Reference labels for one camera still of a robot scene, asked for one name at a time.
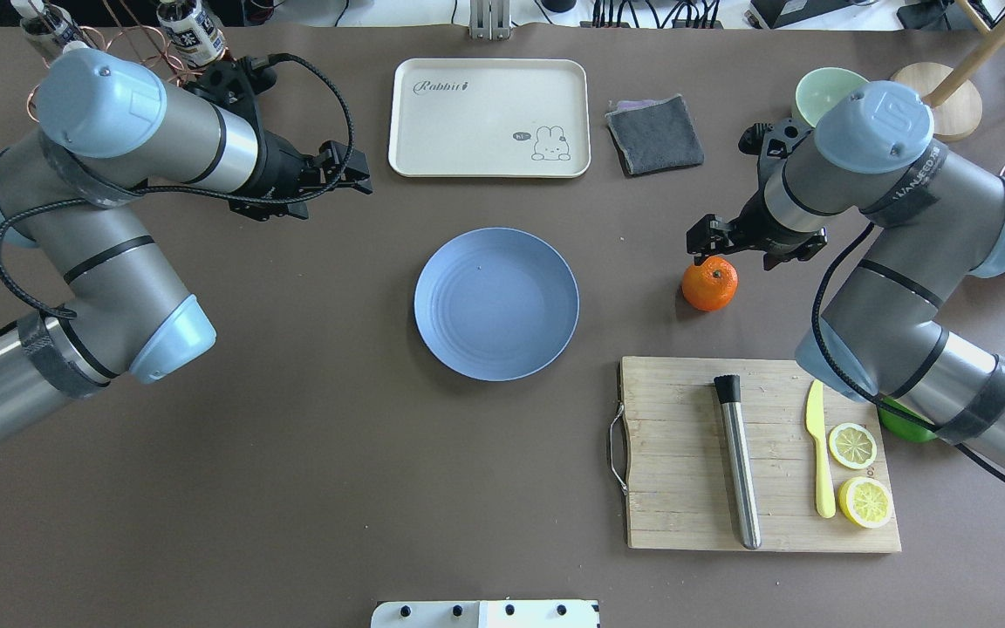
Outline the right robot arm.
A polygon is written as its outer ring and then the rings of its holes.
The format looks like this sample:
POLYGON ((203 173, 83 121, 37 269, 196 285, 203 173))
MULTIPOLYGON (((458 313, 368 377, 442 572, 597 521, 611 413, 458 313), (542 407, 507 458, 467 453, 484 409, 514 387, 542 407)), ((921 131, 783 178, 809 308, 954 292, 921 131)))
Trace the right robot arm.
POLYGON ((850 92, 759 167, 737 218, 691 227, 687 253, 703 263, 758 250, 765 268, 807 261, 826 223, 853 208, 880 235, 829 304, 815 295, 799 365, 850 399, 896 400, 1005 482, 1005 358, 936 322, 962 278, 1005 271, 1005 179, 937 140, 913 89, 850 92))

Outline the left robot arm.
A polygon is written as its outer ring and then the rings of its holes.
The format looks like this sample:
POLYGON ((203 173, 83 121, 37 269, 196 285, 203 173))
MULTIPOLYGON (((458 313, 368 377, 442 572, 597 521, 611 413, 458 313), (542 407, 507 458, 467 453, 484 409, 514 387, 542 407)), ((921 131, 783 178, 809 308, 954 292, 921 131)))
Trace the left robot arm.
POLYGON ((75 44, 36 92, 38 127, 0 152, 0 281, 28 307, 0 330, 0 441, 100 393, 199 358, 216 333, 132 210, 155 194, 223 199, 255 220, 306 219, 326 192, 373 191, 366 155, 301 154, 258 96, 292 53, 216 60, 183 86, 75 44))

